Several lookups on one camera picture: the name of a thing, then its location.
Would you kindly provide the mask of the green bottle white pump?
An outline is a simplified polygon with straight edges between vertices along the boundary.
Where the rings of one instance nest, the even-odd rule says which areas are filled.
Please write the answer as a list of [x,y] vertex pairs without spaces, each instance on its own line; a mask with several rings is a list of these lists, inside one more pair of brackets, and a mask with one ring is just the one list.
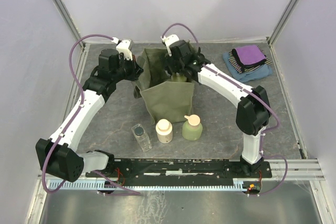
[[171,81],[173,82],[187,82],[187,77],[183,74],[173,73],[171,75]]

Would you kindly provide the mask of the green canvas bag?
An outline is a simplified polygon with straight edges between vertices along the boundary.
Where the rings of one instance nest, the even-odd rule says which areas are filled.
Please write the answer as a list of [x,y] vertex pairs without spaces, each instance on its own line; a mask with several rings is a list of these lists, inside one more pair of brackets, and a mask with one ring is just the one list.
[[133,95],[143,99],[152,124],[161,119],[171,123],[184,122],[186,115],[193,114],[195,85],[189,81],[174,81],[164,69],[167,50],[144,48],[137,57],[143,69],[138,80],[133,81]]

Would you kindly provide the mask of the green bottle beige pump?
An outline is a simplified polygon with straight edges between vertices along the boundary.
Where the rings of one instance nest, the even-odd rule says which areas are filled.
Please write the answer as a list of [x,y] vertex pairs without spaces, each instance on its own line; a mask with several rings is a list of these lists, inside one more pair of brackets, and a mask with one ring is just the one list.
[[201,119],[198,115],[185,115],[186,121],[182,127],[182,136],[188,141],[198,140],[203,131],[203,126],[201,124]]

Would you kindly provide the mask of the beige round bottle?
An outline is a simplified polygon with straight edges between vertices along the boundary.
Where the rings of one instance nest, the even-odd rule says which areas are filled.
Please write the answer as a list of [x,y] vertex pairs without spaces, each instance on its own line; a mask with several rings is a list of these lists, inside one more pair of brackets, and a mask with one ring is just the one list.
[[171,122],[167,119],[161,119],[157,122],[155,126],[156,134],[158,140],[163,143],[169,143],[173,138],[173,128]]

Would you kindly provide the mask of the clear glass bottle black cap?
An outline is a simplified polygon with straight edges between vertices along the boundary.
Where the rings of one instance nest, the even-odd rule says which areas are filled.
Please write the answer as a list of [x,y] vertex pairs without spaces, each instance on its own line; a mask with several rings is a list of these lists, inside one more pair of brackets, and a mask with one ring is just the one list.
[[151,140],[141,124],[133,126],[131,131],[144,152],[147,152],[152,148]]

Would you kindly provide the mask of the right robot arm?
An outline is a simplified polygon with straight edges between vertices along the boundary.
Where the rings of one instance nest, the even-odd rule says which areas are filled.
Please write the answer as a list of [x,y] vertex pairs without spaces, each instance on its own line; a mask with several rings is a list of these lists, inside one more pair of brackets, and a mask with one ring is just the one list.
[[261,135],[271,116],[266,90],[236,81],[207,60],[200,48],[193,49],[176,35],[163,37],[162,43],[167,49],[165,68],[168,72],[182,74],[213,89],[237,109],[236,125],[243,133],[244,143],[240,171],[246,177],[253,177],[259,172]]

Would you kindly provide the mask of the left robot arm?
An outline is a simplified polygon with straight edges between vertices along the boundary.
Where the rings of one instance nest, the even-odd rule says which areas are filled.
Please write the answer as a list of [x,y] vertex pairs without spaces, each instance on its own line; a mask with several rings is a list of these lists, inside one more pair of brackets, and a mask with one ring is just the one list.
[[122,80],[135,81],[142,72],[130,49],[117,45],[99,55],[99,63],[83,86],[83,93],[62,125],[49,139],[39,139],[36,153],[41,170],[68,182],[81,174],[98,170],[112,176],[116,165],[113,156],[103,151],[78,154],[83,133],[95,114],[105,105],[116,85]]

